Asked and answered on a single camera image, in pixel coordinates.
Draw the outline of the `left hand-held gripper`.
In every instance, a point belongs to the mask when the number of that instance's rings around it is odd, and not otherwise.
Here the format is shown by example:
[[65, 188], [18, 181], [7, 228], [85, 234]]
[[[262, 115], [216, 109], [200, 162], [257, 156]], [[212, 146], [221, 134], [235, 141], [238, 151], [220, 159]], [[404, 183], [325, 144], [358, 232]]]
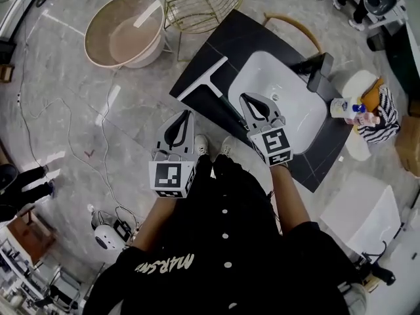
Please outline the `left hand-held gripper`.
[[149, 162], [150, 188], [161, 198], [187, 198], [197, 160], [194, 115], [190, 110], [183, 110], [157, 130], [156, 147]]

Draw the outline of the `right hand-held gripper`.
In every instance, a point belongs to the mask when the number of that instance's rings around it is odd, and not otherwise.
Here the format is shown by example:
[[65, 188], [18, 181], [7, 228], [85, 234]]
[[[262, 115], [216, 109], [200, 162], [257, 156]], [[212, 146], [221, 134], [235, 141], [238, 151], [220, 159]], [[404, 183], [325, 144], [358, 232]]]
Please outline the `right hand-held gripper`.
[[240, 105], [250, 130], [247, 137], [262, 161], [269, 167], [291, 161], [293, 150], [276, 103], [258, 93], [242, 93]]

